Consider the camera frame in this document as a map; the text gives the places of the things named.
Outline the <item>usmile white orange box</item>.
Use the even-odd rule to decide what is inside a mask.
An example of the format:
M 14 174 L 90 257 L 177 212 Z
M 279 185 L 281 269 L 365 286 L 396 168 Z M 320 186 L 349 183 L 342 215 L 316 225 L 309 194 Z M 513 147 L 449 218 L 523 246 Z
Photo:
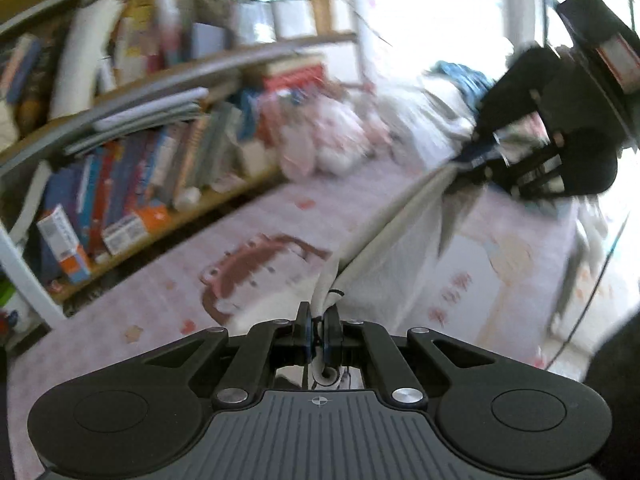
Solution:
M 85 249 L 61 204 L 56 205 L 37 222 L 38 230 L 63 273 L 73 283 L 90 276 Z

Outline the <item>red book stack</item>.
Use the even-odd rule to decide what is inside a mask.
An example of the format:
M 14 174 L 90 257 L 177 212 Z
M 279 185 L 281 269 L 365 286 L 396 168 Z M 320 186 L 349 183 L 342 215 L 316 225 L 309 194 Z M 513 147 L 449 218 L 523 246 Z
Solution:
M 259 65 L 256 84 L 267 92 L 321 86 L 326 80 L 326 59 L 321 54 L 300 54 Z

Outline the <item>white printed tote bag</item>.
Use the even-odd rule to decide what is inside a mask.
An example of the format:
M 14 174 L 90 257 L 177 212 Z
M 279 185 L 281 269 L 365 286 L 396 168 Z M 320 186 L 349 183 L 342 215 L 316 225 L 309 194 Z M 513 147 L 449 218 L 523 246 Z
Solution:
M 482 201 L 483 185 L 450 191 L 454 170 L 445 166 L 410 185 L 363 223 L 329 256 L 319 275 L 294 288 L 280 309 L 292 315 L 307 300 L 314 316 L 337 307 L 344 321 L 372 322 L 392 336 L 431 327 L 470 344 L 477 341 L 490 305 L 444 277 L 463 223 Z

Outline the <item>row of leaning books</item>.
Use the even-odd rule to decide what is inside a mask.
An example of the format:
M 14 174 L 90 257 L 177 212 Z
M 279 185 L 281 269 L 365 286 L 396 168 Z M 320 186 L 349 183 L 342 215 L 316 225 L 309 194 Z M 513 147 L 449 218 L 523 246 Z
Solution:
M 126 214 L 152 203 L 169 212 L 184 188 L 221 190 L 262 172 L 241 153 L 265 145 L 256 124 L 255 101 L 222 101 L 206 112 L 190 103 L 174 119 L 104 132 L 48 177 L 38 221 L 61 204 L 91 268 L 100 255 L 111 256 L 102 231 Z M 38 233 L 44 270 L 50 278 L 63 274 Z

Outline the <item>white wooden bookshelf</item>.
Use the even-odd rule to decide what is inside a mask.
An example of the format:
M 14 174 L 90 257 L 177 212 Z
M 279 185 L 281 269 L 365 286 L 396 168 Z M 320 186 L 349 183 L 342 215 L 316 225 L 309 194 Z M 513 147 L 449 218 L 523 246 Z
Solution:
M 335 0 L 78 1 L 48 122 L 1 154 L 1 270 L 48 327 L 65 320 L 65 299 L 101 275 L 56 271 L 63 286 L 48 292 L 24 259 L 56 168 L 128 134 L 195 118 L 238 90 L 245 67 L 359 42 L 356 30 L 336 28 Z

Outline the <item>white pink plush bunny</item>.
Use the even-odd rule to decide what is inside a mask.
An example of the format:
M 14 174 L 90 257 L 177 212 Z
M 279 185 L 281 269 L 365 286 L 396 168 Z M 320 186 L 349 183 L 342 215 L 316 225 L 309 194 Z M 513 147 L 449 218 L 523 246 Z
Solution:
M 390 129 L 374 110 L 359 117 L 350 104 L 325 94 L 282 104 L 279 165 L 291 181 L 314 174 L 344 177 L 390 148 Z

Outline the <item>white orange flat box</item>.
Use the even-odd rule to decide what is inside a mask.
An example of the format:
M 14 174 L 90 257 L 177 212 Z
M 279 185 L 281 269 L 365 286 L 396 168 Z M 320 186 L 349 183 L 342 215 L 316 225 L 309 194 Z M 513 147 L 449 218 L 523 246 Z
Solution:
M 167 207 L 152 203 L 126 214 L 102 231 L 103 244 L 111 256 L 117 256 L 145 237 L 155 233 L 170 220 Z

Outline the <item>white eraser block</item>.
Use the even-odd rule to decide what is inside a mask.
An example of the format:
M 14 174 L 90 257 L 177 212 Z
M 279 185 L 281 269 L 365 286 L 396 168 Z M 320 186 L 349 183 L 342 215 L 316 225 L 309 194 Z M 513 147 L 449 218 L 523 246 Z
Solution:
M 180 191 L 172 204 L 174 205 L 176 211 L 188 211 L 198 206 L 201 198 L 201 190 L 199 188 L 194 188 L 194 186 L 191 186 L 190 188 L 184 188 L 182 191 Z

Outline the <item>pink checkered desk mat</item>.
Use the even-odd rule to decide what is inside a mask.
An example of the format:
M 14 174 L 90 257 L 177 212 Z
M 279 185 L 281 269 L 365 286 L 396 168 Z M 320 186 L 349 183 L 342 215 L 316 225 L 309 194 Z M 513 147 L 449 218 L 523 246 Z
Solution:
M 206 226 L 140 270 L 68 302 L 70 317 L 22 351 L 8 379 L 14 474 L 42 467 L 27 434 L 37 399 L 66 380 L 212 327 L 221 304 L 231 333 L 287 318 L 311 297 L 322 264 L 413 180 L 388 159 L 344 178 L 285 183 Z M 604 265 L 624 212 L 581 203 L 524 205 L 486 188 L 458 226 L 408 322 L 524 362 L 549 359 L 547 336 L 589 351 L 638 300 L 630 267 Z

